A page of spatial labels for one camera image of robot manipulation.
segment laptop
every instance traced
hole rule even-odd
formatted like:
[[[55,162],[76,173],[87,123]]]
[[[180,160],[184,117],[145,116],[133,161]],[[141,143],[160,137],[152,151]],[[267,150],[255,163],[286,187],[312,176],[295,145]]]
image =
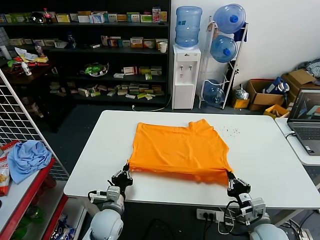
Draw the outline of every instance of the laptop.
[[[300,89],[287,124],[309,155],[320,156],[320,89]]]

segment gray floor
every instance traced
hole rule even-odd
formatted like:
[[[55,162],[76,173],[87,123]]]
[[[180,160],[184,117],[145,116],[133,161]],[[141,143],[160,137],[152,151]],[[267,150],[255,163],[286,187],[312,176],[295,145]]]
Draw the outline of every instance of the gray floor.
[[[154,108],[137,107],[137,111],[151,110]],[[130,106],[101,106],[101,105],[77,105],[76,108],[67,116],[59,128],[58,133],[52,133],[48,127],[42,123],[37,123],[46,140],[49,142],[54,152],[62,161],[66,169],[71,173],[81,152],[84,148],[100,114],[104,110],[122,110],[132,111]],[[162,112],[172,112],[167,107]],[[250,112],[246,109],[233,109],[226,107],[220,110],[210,106],[204,106],[198,109],[195,105],[193,110],[175,110],[175,112],[184,113],[208,113],[208,114],[262,114],[261,112]],[[306,171],[310,177],[315,178],[319,172],[319,167],[307,167]],[[161,219],[165,221],[174,232],[176,240],[197,240],[203,237],[204,221],[197,220],[196,207],[174,206],[161,204],[142,204],[142,203],[126,203],[126,211],[123,216],[124,229],[120,236],[120,240],[140,240],[152,219]],[[311,212],[311,210],[303,211],[294,219],[300,223]],[[89,227],[91,218],[87,216],[82,228],[82,233]],[[315,240],[320,240],[320,214],[313,214],[303,225],[308,228]],[[295,239],[293,232],[289,228],[284,228],[289,239]],[[146,240],[172,240],[168,229],[162,224],[155,224],[148,234]],[[217,224],[212,224],[206,234],[206,239],[238,239],[245,240],[248,237],[235,237],[231,235],[221,235],[217,231]]]

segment water jug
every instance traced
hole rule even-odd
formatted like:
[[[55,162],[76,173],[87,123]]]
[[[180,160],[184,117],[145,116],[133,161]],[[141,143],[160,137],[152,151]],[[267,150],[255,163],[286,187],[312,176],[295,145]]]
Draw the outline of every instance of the water jug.
[[[227,63],[236,56],[237,47],[235,40],[219,35],[212,41],[210,53],[219,63]]]
[[[182,49],[197,45],[202,9],[197,6],[180,6],[176,9],[175,43]]]
[[[246,12],[238,4],[229,4],[220,7],[213,15],[213,20],[221,32],[234,34],[239,31],[246,22]]]
[[[225,100],[225,92],[220,88],[216,80],[209,80],[204,83],[203,99],[204,101],[213,107],[219,107]]]

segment laptop screen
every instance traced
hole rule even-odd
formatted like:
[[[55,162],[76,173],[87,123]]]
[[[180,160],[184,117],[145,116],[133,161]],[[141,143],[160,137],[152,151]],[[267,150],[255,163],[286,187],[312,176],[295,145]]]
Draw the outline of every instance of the laptop screen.
[[[289,120],[320,122],[320,89],[301,89]]]

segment orange t-shirt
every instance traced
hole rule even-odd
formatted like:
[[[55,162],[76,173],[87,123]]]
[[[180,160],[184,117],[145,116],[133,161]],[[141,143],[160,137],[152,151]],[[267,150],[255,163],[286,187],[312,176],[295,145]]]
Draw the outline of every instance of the orange t-shirt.
[[[130,169],[197,182],[228,184],[229,147],[205,119],[188,127],[139,123]]]

